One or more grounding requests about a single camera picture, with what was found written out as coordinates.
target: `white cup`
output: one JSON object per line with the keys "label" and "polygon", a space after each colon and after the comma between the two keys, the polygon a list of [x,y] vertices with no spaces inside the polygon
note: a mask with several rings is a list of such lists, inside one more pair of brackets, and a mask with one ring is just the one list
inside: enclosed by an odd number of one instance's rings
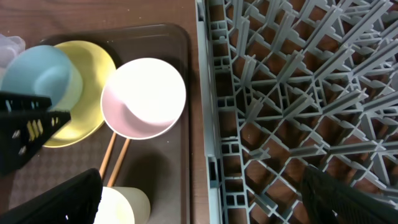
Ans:
{"label": "white cup", "polygon": [[150,215],[147,195],[132,187],[103,187],[94,224],[145,224]]}

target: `wooden chopstick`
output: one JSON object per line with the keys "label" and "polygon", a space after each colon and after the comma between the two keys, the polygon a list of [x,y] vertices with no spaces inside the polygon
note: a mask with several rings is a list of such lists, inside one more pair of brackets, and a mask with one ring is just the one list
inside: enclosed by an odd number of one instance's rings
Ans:
{"label": "wooden chopstick", "polygon": [[119,169],[122,166],[122,162],[123,162],[124,156],[126,155],[127,148],[129,147],[129,143],[130,143],[130,139],[126,139],[126,141],[124,142],[122,151],[119,154],[118,160],[116,161],[116,165],[113,168],[113,171],[112,171],[111,177],[109,178],[108,184],[106,185],[107,187],[113,186],[113,184],[116,180],[116,177],[118,176]]}
{"label": "wooden chopstick", "polygon": [[116,133],[114,132],[112,134],[111,140],[109,142],[108,148],[106,149],[104,160],[102,160],[101,168],[99,168],[99,174],[101,175],[101,178],[104,178],[104,173],[106,170],[106,167],[108,166],[109,158],[111,157],[112,149],[113,149],[113,144],[114,140],[116,139]]}

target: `wooden table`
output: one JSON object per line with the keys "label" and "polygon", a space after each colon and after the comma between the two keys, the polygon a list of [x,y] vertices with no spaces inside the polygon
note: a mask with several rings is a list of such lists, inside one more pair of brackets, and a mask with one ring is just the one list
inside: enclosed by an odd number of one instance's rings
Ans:
{"label": "wooden table", "polygon": [[[0,34],[22,37],[31,47],[46,36],[148,24],[173,23],[191,40],[191,221],[208,223],[195,1],[192,0],[0,0]],[[12,175],[0,180],[10,182]],[[0,202],[8,197],[0,186]],[[0,205],[0,213],[5,212]]]}

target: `teal cup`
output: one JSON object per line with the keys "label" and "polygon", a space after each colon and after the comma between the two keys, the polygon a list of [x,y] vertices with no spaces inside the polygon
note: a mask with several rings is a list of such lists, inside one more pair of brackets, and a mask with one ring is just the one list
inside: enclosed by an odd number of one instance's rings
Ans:
{"label": "teal cup", "polygon": [[71,110],[79,101],[83,80],[61,50],[49,45],[32,47],[6,68],[0,90],[46,96],[53,110]]}

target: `plastic dish rack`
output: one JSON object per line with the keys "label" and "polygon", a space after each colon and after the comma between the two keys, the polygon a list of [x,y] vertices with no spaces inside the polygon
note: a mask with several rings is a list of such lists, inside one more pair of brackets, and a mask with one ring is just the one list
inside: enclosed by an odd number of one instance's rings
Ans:
{"label": "plastic dish rack", "polygon": [[197,0],[210,223],[308,223],[305,166],[398,208],[397,5]]}

